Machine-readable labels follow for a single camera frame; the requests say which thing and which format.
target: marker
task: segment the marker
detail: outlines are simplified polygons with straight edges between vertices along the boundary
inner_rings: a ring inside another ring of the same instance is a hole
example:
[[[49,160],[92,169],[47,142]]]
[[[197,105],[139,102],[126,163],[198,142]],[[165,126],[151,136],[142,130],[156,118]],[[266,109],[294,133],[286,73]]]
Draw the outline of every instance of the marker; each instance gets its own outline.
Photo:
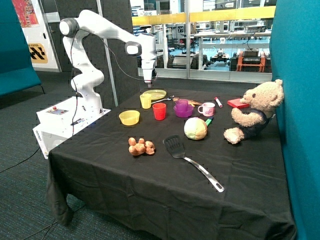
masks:
[[[214,119],[214,116],[209,117],[209,118],[205,121],[206,126],[209,126],[209,124],[212,122],[213,119]]]
[[[217,97],[215,97],[214,100],[218,103],[219,107],[222,108],[222,104],[221,104],[221,102],[219,101],[219,99],[218,99]]]

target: yellow warning sign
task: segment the yellow warning sign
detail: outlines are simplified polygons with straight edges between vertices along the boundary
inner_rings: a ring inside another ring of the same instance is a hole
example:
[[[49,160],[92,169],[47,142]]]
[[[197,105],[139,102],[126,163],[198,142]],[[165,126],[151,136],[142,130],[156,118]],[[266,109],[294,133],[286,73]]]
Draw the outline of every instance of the yellow warning sign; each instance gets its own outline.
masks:
[[[41,43],[30,43],[29,52],[33,64],[47,64],[48,58],[44,46]]]

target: yellow railing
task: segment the yellow railing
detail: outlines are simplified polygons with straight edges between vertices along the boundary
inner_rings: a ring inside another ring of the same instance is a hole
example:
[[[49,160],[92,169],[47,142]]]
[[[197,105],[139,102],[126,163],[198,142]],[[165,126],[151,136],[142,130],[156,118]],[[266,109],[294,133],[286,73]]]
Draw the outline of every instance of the yellow railing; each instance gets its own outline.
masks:
[[[191,12],[190,22],[227,21],[248,19],[269,19],[275,15],[275,6],[245,7],[239,9]],[[135,16],[132,18],[133,26],[176,24],[186,22],[185,13],[164,14],[154,16]]]

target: pink mug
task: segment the pink mug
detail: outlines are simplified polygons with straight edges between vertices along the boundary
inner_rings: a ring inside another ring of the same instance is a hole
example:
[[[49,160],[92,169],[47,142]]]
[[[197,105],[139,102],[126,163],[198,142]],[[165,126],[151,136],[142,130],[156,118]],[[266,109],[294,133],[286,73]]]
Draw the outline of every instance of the pink mug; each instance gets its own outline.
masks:
[[[201,106],[198,107],[198,112],[203,114],[205,117],[211,117],[215,114],[215,104],[212,102],[205,102]]]

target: gray carpet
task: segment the gray carpet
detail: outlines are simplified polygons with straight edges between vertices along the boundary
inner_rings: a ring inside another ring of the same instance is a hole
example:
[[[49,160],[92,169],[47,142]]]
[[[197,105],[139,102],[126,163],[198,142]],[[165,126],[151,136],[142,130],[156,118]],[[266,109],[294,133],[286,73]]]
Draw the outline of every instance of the gray carpet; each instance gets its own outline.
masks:
[[[37,111],[75,94],[70,87],[69,72],[37,74],[46,94],[43,94],[40,86],[35,86],[0,97],[0,240],[158,239],[144,231],[133,231],[106,215],[91,211],[73,196],[68,196],[68,204],[73,210],[79,210],[74,214],[72,223],[67,227],[55,223],[45,201],[47,160],[40,150],[33,155],[39,146],[32,129],[39,124]],[[154,83],[155,88],[215,93],[226,85],[231,87],[230,94],[239,96],[255,87],[250,83],[186,79],[158,79]],[[140,83],[140,88],[145,88],[143,82]]]

